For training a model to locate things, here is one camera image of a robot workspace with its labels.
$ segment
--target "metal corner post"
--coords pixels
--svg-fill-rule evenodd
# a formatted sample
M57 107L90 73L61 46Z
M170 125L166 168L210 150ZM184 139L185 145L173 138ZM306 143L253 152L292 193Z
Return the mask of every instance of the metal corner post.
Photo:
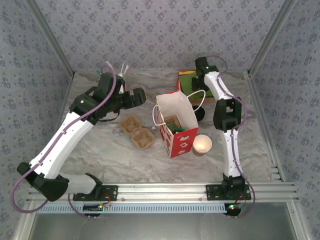
M25 204L27 210L34 209L37 204L32 201ZM31 234L32 225L34 223L36 213L20 213L20 219L14 232L12 240L28 240Z
M61 63L65 73L68 75L68 78L72 78L74 76L74 72L71 68L70 63L66 55L64 54L63 50L61 49L54 33L50 29L45 16L43 15L41 9L39 8L38 4L35 0L24 0L25 4L29 8L32 16L34 17L35 22L38 24L39 28L41 29L42 33L44 34L49 46L51 47L52 51L56 55L57 59Z
M62 123L62 119L63 119L63 116L64 116L64 110L65 110L65 107L66 107L68 95L69 95L73 80L74 80L74 77L72 76L69 79L68 86L66 87L65 94L64 94L64 97L63 97L63 101L62 101L62 105L61 105L61 109L60 109L60 112L59 112L59 116L58 116L58 119L57 119L57 122L56 122L56 125L55 125L55 128L54 128L54 133L56 131L58 131L58 129L59 129L61 123Z
M261 63L265 59L271 45L274 43L278 33L285 24L291 10L296 5L297 0L285 0L276 15L273 24L269 28L257 54L255 55L250 67L249 74L254 76L260 67Z
M267 117L265 115L262 103L259 98L256 83L252 76L245 75L246 84L252 97L252 103L256 112L257 121L261 129L261 135L266 143L268 155L270 160L277 165L280 178L283 182L286 182L286 176L282 168L278 152L275 147L274 140L269 128ZM298 240L312 240L312 234L309 226L307 225L307 219L303 212L302 205L299 201L287 201L287 209L291 218L291 222Z

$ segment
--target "marble surface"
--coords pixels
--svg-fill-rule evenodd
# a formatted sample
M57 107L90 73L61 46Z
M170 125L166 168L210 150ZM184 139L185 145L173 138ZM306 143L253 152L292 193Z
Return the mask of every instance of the marble surface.
M238 144L240 162L244 174L251 181L268 181L270 161L262 139L250 95L241 75L225 74L223 81L229 90L240 96L248 107L248 119L240 129ZM198 134L205 134L212 140L212 149L203 157L192 152L169 158L158 129L152 120L152 108L156 95L176 89L176 72L131 72L125 79L128 90L142 87L147 96L139 107L122 110L120 116L111 122L98 122L77 144L61 168L63 173L91 173L103 182L208 182L222 180L224 157L219 131L213 124L215 103L207 103L205 117L199 122ZM67 98L64 115L74 98L92 86L98 78L94 73L76 73ZM139 150L119 127L121 119L136 114L143 127L155 136L154 144L146 150Z

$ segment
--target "blue patterned wall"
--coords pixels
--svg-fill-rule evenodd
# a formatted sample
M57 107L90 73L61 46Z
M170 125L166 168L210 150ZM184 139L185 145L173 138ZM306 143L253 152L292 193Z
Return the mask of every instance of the blue patterned wall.
M53 135L69 80L24 1L0 8L0 239L9 240L19 216L9 202L16 168ZM21 184L19 206L28 188Z
M189 69L220 54L248 69L283 0L37 0L73 70L108 60L135 69Z
M254 76L287 181L320 239L320 2L300 0Z

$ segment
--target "red and white paper bag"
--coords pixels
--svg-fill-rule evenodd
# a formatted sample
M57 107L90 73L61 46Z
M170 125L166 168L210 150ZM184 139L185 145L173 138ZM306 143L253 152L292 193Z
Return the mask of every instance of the red and white paper bag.
M170 158L190 152L198 132L198 121L188 97L180 90L156 96L154 123L158 126ZM176 116L186 131L172 134L164 118Z

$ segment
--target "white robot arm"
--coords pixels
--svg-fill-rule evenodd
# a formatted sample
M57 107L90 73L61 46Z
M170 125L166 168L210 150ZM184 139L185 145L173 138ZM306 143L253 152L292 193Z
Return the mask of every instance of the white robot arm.
M224 99L224 100L232 100L230 96L228 96L226 93L229 95L233 94L229 92L227 89L226 85L222 81L221 77L219 76L219 72L217 71L212 71L204 76L204 84L208 86L210 91L212 92L214 98L216 101ZM231 144L231 129L224 131L220 131L220 136L222 139L222 146L223 146L223 153L224 153L224 174L228 177L239 177L240 173L236 167L235 161L234 161L234 156L232 152L232 144ZM238 151L238 130L233 131L233 139L234 139L234 151L235 151L235 157L236 161L238 163L238 166L241 169L240 166L240 161L239 161L239 151Z
M146 101L146 94L142 88L133 89L133 95L125 91L124 79L117 75L114 91L108 101L96 111L106 96L110 94L113 86L113 75L103 73L97 87L92 87L84 94L77 96L70 106L64 122L55 133L45 148L30 162L21 162L17 171L25 175L31 171L25 179L35 189L42 193L49 201L58 200L63 194L89 195L92 200L102 194L102 182L92 174L74 175L60 174L60 169L68 155L80 141L80 139L98 122L107 122L114 119L101 120L107 113L120 113L120 109L130 109L142 105ZM82 120L73 123L80 116L92 112ZM46 158L40 162L48 149L52 148Z
M207 200L251 199L249 186L242 174L238 151L238 126L241 124L241 103L234 99L223 83L216 66L210 66L206 57L195 60L196 77L192 90L211 90L216 106L213 115L214 127L220 130L224 152L223 180L219 185L206 185Z

